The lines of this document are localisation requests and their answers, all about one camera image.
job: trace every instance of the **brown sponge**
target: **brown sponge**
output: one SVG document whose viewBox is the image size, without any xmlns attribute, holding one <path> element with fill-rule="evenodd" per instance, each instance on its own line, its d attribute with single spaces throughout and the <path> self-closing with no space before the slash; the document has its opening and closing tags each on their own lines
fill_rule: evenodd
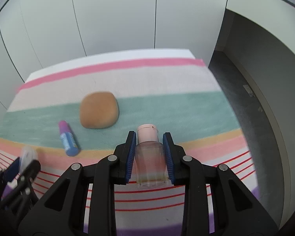
<svg viewBox="0 0 295 236">
<path fill-rule="evenodd" d="M 106 128 L 118 119 L 118 105 L 110 92 L 95 92 L 83 98 L 80 105 L 80 122 L 85 128 Z"/>
</svg>

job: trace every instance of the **pink bottle cap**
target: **pink bottle cap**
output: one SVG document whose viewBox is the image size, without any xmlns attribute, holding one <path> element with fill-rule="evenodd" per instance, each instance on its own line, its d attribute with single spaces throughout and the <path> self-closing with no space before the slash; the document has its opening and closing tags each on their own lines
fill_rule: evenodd
<svg viewBox="0 0 295 236">
<path fill-rule="evenodd" d="M 62 134 L 64 132 L 70 132 L 70 128 L 68 123 L 65 120 L 59 121 L 59 133 Z"/>
<path fill-rule="evenodd" d="M 158 130 L 153 124 L 143 124 L 138 126 L 138 144 L 146 141 L 159 142 Z"/>
</svg>

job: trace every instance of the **blue glue stick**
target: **blue glue stick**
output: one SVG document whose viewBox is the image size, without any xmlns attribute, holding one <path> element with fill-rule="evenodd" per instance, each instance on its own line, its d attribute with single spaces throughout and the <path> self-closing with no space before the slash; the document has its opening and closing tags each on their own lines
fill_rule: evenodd
<svg viewBox="0 0 295 236">
<path fill-rule="evenodd" d="M 60 139 L 62 144 L 64 145 L 66 155 L 68 156 L 76 156 L 79 153 L 78 146 L 73 138 L 73 134 L 70 131 L 70 127 L 66 121 L 59 121 L 59 132 Z"/>
</svg>

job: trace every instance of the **green stripe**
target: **green stripe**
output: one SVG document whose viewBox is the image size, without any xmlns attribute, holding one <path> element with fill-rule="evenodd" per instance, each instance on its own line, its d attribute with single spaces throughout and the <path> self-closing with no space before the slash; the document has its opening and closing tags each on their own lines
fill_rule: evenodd
<svg viewBox="0 0 295 236">
<path fill-rule="evenodd" d="M 8 112 L 0 137 L 30 145 L 63 148 L 58 122 L 66 120 L 82 149 L 114 149 L 130 130 L 145 123 L 169 131 L 175 143 L 195 140 L 239 128 L 222 92 L 120 98 L 119 119 L 106 129 L 86 129 L 79 122 L 79 104 Z"/>
</svg>

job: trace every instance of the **tablecloth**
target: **tablecloth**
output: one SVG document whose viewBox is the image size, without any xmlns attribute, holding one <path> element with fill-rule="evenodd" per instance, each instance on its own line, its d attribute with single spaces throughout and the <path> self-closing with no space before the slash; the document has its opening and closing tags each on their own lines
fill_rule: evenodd
<svg viewBox="0 0 295 236">
<path fill-rule="evenodd" d="M 40 198 L 72 164 L 89 165 L 112 154 L 129 131 L 152 123 L 159 139 L 170 132 L 186 154 L 203 164 L 227 164 L 255 196 L 255 168 L 237 118 L 204 62 L 190 57 L 149 56 L 83 65 L 73 60 L 30 77 L 18 90 L 0 127 L 0 169 L 20 155 L 24 145 L 38 152 L 41 172 L 33 182 Z M 120 115 L 105 129 L 86 129 L 79 122 L 79 104 L 95 91 L 112 92 Z M 81 147 L 66 156 L 58 122 L 66 120 Z M 115 186 L 118 235 L 180 235 L 184 187 L 138 189 L 135 173 L 126 186 Z M 15 180 L 9 184 L 14 187 Z M 87 231 L 92 185 L 85 213 Z M 213 209 L 207 186 L 210 231 Z"/>
</svg>

